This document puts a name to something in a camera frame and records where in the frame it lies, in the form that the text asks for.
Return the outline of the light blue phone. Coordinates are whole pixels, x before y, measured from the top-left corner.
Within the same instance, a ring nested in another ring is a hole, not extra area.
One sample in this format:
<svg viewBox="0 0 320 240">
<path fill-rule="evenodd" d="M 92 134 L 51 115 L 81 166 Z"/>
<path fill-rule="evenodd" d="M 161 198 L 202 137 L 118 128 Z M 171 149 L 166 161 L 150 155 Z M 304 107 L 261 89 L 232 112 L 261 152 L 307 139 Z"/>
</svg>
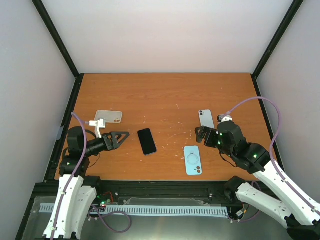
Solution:
<svg viewBox="0 0 320 240">
<path fill-rule="evenodd" d="M 212 112 L 209 109 L 198 111 L 200 125 L 208 128 L 215 128 Z"/>
</svg>

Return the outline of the beige phone case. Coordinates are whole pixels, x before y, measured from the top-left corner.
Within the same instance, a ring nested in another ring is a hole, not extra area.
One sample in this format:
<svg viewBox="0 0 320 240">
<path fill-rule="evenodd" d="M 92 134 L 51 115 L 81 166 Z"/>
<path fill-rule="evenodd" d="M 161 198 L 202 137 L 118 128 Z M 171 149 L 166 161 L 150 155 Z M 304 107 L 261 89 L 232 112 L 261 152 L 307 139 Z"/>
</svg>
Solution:
<svg viewBox="0 0 320 240">
<path fill-rule="evenodd" d="M 122 121 L 123 113 L 121 111 L 98 110 L 95 114 L 95 121 L 103 119 L 108 124 L 119 124 Z"/>
</svg>

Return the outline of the black screen phone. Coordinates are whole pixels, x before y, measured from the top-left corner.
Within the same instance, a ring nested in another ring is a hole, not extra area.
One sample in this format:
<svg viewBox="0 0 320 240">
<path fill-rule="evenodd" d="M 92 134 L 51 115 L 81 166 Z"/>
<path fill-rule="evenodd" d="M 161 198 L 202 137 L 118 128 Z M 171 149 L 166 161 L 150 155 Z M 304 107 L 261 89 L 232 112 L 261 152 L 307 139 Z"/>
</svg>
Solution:
<svg viewBox="0 0 320 240">
<path fill-rule="evenodd" d="M 141 129 L 137 132 L 137 134 L 142 148 L 142 152 L 145 156 L 157 152 L 157 147 L 152 132 L 149 128 Z"/>
</svg>

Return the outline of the light blue phone case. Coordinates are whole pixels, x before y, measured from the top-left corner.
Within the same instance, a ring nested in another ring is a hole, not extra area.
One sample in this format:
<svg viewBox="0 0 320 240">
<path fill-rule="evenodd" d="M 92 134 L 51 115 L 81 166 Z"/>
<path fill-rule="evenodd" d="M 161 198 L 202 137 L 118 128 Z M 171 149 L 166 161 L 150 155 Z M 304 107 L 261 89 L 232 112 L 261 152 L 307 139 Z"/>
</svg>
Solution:
<svg viewBox="0 0 320 240">
<path fill-rule="evenodd" d="M 188 176 L 199 176 L 203 173 L 199 147 L 196 145 L 183 148 L 185 170 Z"/>
</svg>

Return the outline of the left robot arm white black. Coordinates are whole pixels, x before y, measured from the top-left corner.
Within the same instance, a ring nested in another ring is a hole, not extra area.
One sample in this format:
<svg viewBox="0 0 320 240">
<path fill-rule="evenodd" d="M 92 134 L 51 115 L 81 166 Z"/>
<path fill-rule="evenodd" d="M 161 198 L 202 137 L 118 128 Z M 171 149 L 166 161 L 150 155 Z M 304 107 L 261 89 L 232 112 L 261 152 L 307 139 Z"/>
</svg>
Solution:
<svg viewBox="0 0 320 240">
<path fill-rule="evenodd" d="M 99 176 L 87 176 L 90 157 L 118 149 L 129 132 L 112 131 L 101 138 L 87 140 L 80 126 L 67 133 L 68 155 L 59 165 L 58 191 L 50 220 L 43 232 L 44 240 L 79 240 L 93 201 L 103 198 L 104 188 Z"/>
</svg>

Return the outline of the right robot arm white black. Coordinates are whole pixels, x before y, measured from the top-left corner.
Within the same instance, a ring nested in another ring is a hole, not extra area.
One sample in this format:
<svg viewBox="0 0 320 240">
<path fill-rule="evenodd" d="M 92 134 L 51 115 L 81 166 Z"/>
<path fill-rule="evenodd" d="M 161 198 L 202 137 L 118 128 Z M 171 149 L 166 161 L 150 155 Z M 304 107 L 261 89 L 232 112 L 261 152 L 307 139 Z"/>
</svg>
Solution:
<svg viewBox="0 0 320 240">
<path fill-rule="evenodd" d="M 312 200 L 273 162 L 270 153 L 260 144 L 247 142 L 241 128 L 233 121 L 221 122 L 216 129 L 206 126 L 195 129 L 196 140 L 218 149 L 230 157 L 237 167 L 254 175 L 276 198 L 254 188 L 238 176 L 224 185 L 224 194 L 231 201 L 241 201 L 260 210 L 280 223 L 293 240 L 320 238 L 320 205 Z"/>
</svg>

